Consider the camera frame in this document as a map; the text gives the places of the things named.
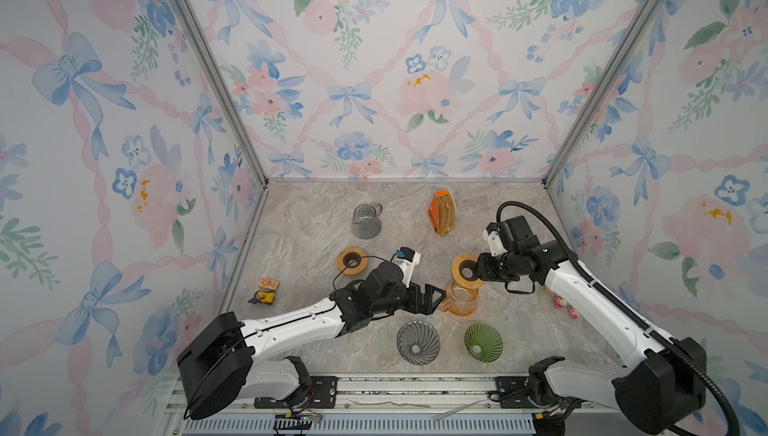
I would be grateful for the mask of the orange coffee filter packet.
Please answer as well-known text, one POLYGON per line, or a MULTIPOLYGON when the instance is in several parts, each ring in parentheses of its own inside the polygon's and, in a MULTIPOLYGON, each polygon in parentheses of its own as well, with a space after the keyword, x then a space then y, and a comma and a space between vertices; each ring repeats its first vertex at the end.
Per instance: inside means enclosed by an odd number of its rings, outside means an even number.
POLYGON ((450 190, 438 191, 433 195, 428 216, 439 237, 447 236, 455 229, 457 208, 450 190))

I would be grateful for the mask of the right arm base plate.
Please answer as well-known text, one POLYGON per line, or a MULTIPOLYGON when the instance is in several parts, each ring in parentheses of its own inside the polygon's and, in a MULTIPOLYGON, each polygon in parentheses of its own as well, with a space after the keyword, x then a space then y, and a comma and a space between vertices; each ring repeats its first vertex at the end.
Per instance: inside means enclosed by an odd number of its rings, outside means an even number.
POLYGON ((530 399, 526 376, 498 376, 494 379, 495 389, 489 399, 502 409, 533 409, 536 405, 530 399))

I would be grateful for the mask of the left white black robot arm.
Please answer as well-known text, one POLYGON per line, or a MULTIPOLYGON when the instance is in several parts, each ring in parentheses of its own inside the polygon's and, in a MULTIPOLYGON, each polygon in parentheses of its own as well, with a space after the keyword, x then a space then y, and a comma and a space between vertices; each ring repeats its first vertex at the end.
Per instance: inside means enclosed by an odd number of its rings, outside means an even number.
POLYGON ((415 266, 408 260, 382 261, 365 279, 280 316, 243 321, 232 312, 217 316, 177 359, 185 418, 208 418, 242 398, 290 410, 306 406, 313 380, 291 350, 361 330, 398 311, 433 314, 446 292, 412 282, 415 266))

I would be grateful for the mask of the green glass dripper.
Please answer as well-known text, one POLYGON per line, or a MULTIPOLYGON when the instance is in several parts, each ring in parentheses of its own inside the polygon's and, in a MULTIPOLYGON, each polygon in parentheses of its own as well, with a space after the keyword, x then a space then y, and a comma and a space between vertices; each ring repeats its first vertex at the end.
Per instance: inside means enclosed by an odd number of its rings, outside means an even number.
POLYGON ((463 341, 469 355, 483 363, 498 360, 504 349, 500 333, 483 322, 470 325, 464 333, 463 341))

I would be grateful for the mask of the orange glass carafe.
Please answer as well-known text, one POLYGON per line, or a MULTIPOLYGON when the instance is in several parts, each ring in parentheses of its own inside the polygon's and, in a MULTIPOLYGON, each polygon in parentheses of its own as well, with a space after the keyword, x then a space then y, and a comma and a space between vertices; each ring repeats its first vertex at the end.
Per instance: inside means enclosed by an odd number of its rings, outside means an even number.
POLYGON ((469 316, 478 308, 478 296, 477 289, 468 289, 452 282, 446 287, 446 298, 440 304, 439 310, 456 316, 469 316))

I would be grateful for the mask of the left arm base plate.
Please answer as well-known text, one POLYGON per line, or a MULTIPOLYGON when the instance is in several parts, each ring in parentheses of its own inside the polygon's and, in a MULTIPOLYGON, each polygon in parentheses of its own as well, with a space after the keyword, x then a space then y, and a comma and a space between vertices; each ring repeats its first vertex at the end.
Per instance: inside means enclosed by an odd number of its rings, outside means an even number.
POLYGON ((309 386, 300 386, 294 393, 284 400, 274 398, 256 398, 256 409, 289 409, 299 411, 303 409, 334 409, 338 395, 339 378, 336 376, 311 377, 309 386))

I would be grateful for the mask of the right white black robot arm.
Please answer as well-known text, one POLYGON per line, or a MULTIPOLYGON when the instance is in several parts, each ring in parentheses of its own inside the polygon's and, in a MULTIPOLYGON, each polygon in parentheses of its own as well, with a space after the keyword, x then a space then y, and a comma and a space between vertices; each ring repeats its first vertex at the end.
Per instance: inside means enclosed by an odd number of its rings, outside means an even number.
POLYGON ((620 411, 637 429, 658 434, 706 404, 706 386, 696 374, 706 366, 704 349, 678 340, 625 304, 593 276, 561 240, 542 243, 522 216, 489 224, 487 252, 475 274, 508 284, 527 277, 563 298, 610 344, 620 368, 601 368, 551 356, 530 366, 526 396, 539 407, 563 399, 620 411))

